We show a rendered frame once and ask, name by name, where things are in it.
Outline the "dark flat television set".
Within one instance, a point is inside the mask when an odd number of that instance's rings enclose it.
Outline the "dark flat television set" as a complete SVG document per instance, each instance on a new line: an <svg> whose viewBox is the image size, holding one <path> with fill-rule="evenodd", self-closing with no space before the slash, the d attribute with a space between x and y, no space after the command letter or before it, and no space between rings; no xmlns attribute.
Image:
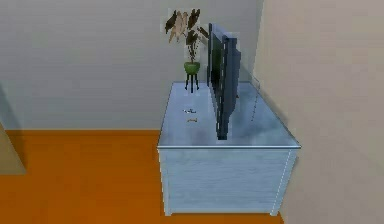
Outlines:
<svg viewBox="0 0 384 224"><path fill-rule="evenodd" d="M216 115L218 140L226 140L237 99L241 52L237 38L219 25L209 24L207 86Z"/></svg>

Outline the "house plant in green pot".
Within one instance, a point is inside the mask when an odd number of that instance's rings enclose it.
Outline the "house plant in green pot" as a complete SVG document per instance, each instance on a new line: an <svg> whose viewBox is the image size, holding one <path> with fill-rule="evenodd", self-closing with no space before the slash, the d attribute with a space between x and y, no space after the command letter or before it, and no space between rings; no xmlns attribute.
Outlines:
<svg viewBox="0 0 384 224"><path fill-rule="evenodd" d="M199 24L200 13L200 9L192 9L191 12L174 10L164 27L165 33L169 35L169 43L185 39L185 47L188 50L188 60L183 65L186 73L185 89L188 89L188 85L196 85L195 89L199 89L197 74L200 63L196 57L199 44L206 44L209 39L209 33Z"/></svg>

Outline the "pale blue cabinet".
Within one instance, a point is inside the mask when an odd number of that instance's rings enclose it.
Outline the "pale blue cabinet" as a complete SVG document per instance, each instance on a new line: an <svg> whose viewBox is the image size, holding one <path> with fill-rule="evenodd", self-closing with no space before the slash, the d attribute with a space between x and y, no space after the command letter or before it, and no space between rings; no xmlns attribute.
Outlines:
<svg viewBox="0 0 384 224"><path fill-rule="evenodd" d="M218 140L209 88L172 84L157 146L166 215L278 213L301 145L251 83L238 95Z"/></svg>

